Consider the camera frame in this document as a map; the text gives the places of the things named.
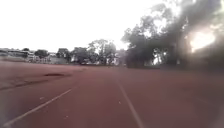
tree canopy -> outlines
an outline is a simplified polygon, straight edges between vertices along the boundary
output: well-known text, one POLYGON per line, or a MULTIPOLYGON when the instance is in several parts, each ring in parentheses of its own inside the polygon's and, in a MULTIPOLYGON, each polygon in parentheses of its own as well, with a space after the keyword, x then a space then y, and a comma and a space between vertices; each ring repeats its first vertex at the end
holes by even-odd
POLYGON ((37 50, 34 54, 40 59, 45 58, 49 55, 47 50, 37 50))
POLYGON ((222 3, 221 0, 164 0, 153 6, 139 24, 124 33, 122 40, 130 43, 127 62, 142 66, 156 54, 165 52, 167 63, 186 59, 190 48, 186 37, 204 26, 222 24, 222 3))

track surface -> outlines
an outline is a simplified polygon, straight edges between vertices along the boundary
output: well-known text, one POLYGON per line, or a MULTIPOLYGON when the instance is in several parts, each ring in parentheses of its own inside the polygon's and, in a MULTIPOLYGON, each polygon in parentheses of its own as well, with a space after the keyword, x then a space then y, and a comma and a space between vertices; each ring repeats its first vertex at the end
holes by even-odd
POLYGON ((223 128, 224 76, 0 62, 3 128, 223 128))

sky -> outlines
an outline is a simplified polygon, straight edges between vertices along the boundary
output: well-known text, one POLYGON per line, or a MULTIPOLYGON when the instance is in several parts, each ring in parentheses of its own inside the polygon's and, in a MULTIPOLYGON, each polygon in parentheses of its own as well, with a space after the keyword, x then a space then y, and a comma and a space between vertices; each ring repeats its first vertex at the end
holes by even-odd
POLYGON ((96 39, 114 40, 139 23, 155 0, 1 0, 0 48, 85 47, 96 39))

tree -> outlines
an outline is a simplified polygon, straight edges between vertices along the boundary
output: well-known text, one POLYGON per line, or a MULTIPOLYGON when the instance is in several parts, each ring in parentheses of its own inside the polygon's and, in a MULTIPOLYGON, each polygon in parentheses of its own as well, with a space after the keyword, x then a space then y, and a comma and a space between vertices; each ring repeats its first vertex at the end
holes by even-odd
POLYGON ((94 55, 94 60, 96 60, 97 57, 97 60, 101 64, 107 65, 108 61, 108 64, 111 65, 115 58, 116 47, 113 41, 105 39, 95 40, 89 44, 88 53, 90 58, 92 58, 91 55, 94 55))
POLYGON ((86 63, 86 59, 88 59, 87 48, 75 47, 71 54, 79 64, 86 63))
POLYGON ((24 48, 22 51, 30 51, 29 48, 24 48))
POLYGON ((164 0, 152 7, 149 15, 141 18, 140 24, 125 31, 122 39, 130 43, 127 61, 143 65, 154 59, 157 49, 156 54, 167 51, 169 64, 176 64, 178 59, 186 62, 188 49, 179 48, 185 46, 184 38, 196 27, 210 26, 210 19, 217 17, 220 3, 220 0, 164 0))
POLYGON ((47 50, 37 50, 34 54, 35 56, 38 56, 40 59, 45 58, 49 55, 47 50))
POLYGON ((58 58, 64 58, 67 62, 71 61, 71 53, 68 51, 67 48, 59 48, 58 52, 56 53, 58 58))

